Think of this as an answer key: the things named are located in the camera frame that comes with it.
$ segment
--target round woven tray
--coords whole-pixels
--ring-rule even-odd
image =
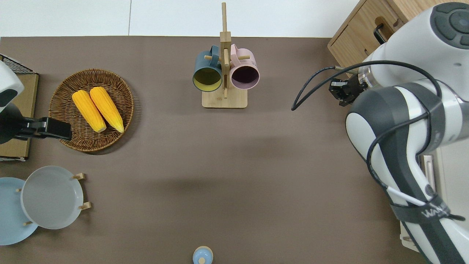
[[[96,133],[85,121],[72,100],[78,90],[90,92],[93,87],[101,86],[109,94],[124,122],[124,133],[134,114],[134,98],[127,83],[117,74],[100,69],[88,69],[66,78],[52,95],[49,116],[71,124],[72,140],[61,142],[72,149],[93,152],[105,149],[119,140],[119,133],[106,122],[106,129]]]

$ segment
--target pink mug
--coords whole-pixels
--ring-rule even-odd
[[[249,59],[240,60],[241,56],[249,56]],[[259,82],[259,70],[252,52],[246,48],[238,48],[231,45],[231,65],[230,78],[234,87],[239,89],[251,89]]]

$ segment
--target wooden base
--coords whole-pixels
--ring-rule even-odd
[[[228,88],[226,99],[223,87],[209,93],[202,92],[202,106],[205,108],[246,108],[248,106],[248,91],[234,87]]]
[[[76,174],[75,176],[72,176],[72,179],[77,179],[77,180],[82,180],[84,178],[85,178],[85,174],[82,172]]]
[[[84,202],[83,205],[78,206],[78,209],[86,210],[91,208],[91,202]]]

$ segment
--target mug handle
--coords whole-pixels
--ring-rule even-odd
[[[218,58],[220,54],[220,48],[216,45],[212,45],[212,48],[210,49],[210,55],[212,58],[210,59],[210,66],[216,67],[218,63]]]
[[[241,62],[238,59],[238,47],[236,47],[236,44],[231,45],[231,54],[230,54],[231,62],[233,63],[233,66],[238,66],[241,64]]]

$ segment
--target mug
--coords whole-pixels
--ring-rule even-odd
[[[196,58],[192,82],[202,92],[212,92],[221,86],[221,64],[218,61],[220,48],[213,45],[210,51],[202,51]]]
[[[240,60],[239,57],[248,55],[249,59]],[[259,70],[252,52],[246,48],[231,45],[231,62],[233,65],[230,70],[231,83],[239,89],[251,89],[259,82]]]

